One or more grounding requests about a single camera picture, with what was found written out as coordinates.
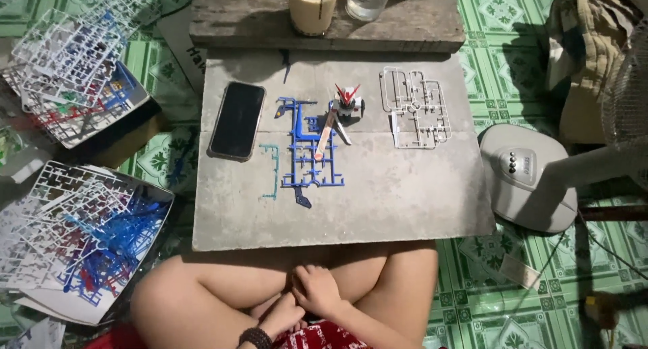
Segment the glass of water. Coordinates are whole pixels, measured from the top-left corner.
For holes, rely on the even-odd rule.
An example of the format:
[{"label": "glass of water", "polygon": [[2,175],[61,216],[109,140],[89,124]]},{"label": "glass of water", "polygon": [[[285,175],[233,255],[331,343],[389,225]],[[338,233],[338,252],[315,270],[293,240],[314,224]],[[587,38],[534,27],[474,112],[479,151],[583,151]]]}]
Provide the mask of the glass of water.
[{"label": "glass of water", "polygon": [[347,0],[347,13],[354,19],[372,22],[385,9],[387,0]]}]

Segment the smartphone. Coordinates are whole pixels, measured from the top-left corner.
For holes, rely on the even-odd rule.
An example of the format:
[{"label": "smartphone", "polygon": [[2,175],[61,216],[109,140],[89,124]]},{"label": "smartphone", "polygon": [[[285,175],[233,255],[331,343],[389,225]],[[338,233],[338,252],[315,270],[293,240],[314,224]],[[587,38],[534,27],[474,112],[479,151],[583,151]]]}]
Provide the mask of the smartphone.
[{"label": "smartphone", "polygon": [[263,87],[230,82],[220,104],[209,151],[241,162],[250,159],[265,97]]}]

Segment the electric fan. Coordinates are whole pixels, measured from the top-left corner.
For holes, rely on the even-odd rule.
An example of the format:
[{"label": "electric fan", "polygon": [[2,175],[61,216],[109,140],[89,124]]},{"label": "electric fan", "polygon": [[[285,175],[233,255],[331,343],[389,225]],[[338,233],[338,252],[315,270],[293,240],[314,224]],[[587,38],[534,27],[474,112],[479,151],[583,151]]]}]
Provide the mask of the electric fan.
[{"label": "electric fan", "polygon": [[648,189],[648,18],[633,30],[601,95],[607,146],[568,156],[523,127],[486,130],[480,149],[492,209],[528,229],[558,233],[577,214],[576,187],[628,175]]}]

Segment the hand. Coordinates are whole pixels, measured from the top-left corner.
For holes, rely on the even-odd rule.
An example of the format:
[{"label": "hand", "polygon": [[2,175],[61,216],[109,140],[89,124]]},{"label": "hand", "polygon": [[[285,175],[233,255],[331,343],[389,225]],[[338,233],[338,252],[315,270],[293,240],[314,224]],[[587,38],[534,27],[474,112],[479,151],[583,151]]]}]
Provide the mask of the hand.
[{"label": "hand", "polygon": [[301,307],[327,320],[344,303],[330,271],[314,265],[295,268],[292,293]]},{"label": "hand", "polygon": [[288,292],[277,300],[271,312],[259,324],[259,328],[274,341],[277,335],[288,329],[294,331],[305,328],[306,322],[301,320],[305,314],[304,309],[297,305],[295,296]]}]

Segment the fan base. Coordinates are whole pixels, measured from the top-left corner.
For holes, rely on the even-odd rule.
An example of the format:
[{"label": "fan base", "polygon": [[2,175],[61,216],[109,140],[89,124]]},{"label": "fan base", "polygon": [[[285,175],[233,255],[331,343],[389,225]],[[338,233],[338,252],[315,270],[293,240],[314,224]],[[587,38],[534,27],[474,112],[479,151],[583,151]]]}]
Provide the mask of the fan base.
[{"label": "fan base", "polygon": [[548,163],[567,158],[555,139],[523,127],[497,124],[480,143],[493,211],[527,229],[559,233],[576,218],[574,188],[542,174]]}]

